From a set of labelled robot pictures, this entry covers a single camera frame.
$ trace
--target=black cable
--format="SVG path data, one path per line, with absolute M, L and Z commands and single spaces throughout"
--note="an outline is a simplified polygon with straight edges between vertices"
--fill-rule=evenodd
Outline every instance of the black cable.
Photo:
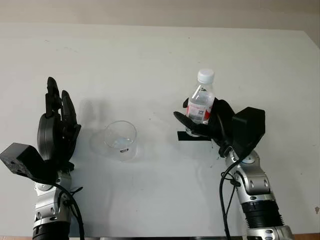
M 70 193 L 71 193 L 71 195 L 73 196 L 73 195 L 75 195 L 77 192 L 80 192 L 83 188 L 84 188 L 84 187 L 81 186 L 81 187 L 77 188 L 77 189 L 74 190 L 74 191 L 70 191 Z
M 75 218 L 76 218 L 76 220 L 78 222 L 78 225 L 79 225 L 80 240 L 85 240 L 84 222 L 82 220 L 81 212 L 80 212 L 80 209 L 79 209 L 79 206 L 78 206 L 76 200 L 71 195 L 71 193 L 68 192 L 68 190 L 65 189 L 63 186 L 61 186 L 61 185 L 59 185 L 57 183 L 49 183 L 49 185 L 52 185 L 52 186 L 60 189 L 63 193 L 65 193 L 67 195 L 67 197 L 71 201 L 71 204 L 74 206 L 74 209 L 75 209 L 75 212 L 76 212 Z
M 236 185 L 235 185 L 236 179 L 230 173 L 228 173 L 227 175 L 229 175 L 231 178 L 225 178 L 225 180 L 230 181 L 230 184 L 233 185 L 233 189 L 232 189 L 232 193 L 230 195 L 228 207 L 226 208 L 226 211 L 225 211 L 225 214 L 228 216 L 228 212 L 229 212 L 229 208 L 230 208 L 230 205 L 231 205 L 231 201 L 232 201 L 232 199 L 234 197 L 234 193 L 235 193 L 235 190 L 236 190 Z
M 228 216 L 229 208 L 230 208 L 230 205 L 231 205 L 232 198 L 234 197 L 235 190 L 236 190 L 236 186 L 233 185 L 233 189 L 232 189 L 232 193 L 231 193 L 231 196 L 230 196 L 230 200 L 229 200 L 228 206 L 226 207 L 226 211 L 225 211 L 226 217 Z
M 236 165 L 242 162 L 244 158 L 239 158 L 237 161 L 232 163 L 223 173 L 222 178 L 220 180 L 219 184 L 219 197 L 220 197 L 220 203 L 221 203 L 221 210 L 222 210 L 222 217 L 223 217 L 223 224 L 224 224 L 224 231 L 226 234 L 226 238 L 228 240 L 231 240 L 230 232 L 229 232 L 229 227 L 228 227 L 228 221 L 227 221 L 227 214 L 226 214 L 226 209 L 225 209 L 225 203 L 224 203 L 224 196 L 223 196 L 223 186 L 224 186 L 224 181 L 226 179 L 226 176 L 228 173 L 233 169 Z

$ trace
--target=bottle label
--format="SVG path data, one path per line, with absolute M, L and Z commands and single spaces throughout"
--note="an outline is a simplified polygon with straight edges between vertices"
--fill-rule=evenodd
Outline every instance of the bottle label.
M 203 106 L 189 101 L 186 116 L 195 121 L 207 121 L 210 117 L 212 104 L 213 102 L 208 106 Z

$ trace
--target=white table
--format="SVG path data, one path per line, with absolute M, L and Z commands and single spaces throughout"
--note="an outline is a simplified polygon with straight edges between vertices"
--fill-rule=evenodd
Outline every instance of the white table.
M 236 112 L 266 110 L 256 150 L 280 213 L 296 234 L 319 232 L 319 49 L 302 31 L 0 24 L 0 150 L 37 146 L 52 76 L 82 125 L 71 175 L 84 187 L 75 198 L 87 236 L 224 236 L 224 160 L 210 142 L 178 142 L 184 127 L 173 116 L 200 68 L 215 70 L 216 95 Z M 133 161 L 97 147 L 96 133 L 115 120 L 137 128 Z M 0 179 L 0 235 L 31 236 L 34 183 L 2 163 Z M 225 199 L 230 191 L 226 184 Z M 245 233 L 237 197 L 228 222 L 232 235 Z

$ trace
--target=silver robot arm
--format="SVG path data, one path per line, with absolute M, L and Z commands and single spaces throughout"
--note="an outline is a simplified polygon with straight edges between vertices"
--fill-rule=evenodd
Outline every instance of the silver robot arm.
M 225 159 L 230 166 L 238 160 L 231 150 Z M 284 225 L 260 157 L 253 150 L 230 174 L 240 183 L 236 192 L 247 222 L 248 240 L 293 240 L 289 226 Z

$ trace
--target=black tape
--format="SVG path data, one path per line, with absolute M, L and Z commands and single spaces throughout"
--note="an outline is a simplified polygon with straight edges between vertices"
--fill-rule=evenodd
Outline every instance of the black tape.
M 207 136 L 190 136 L 185 131 L 178 131 L 177 133 L 179 141 L 211 141 Z

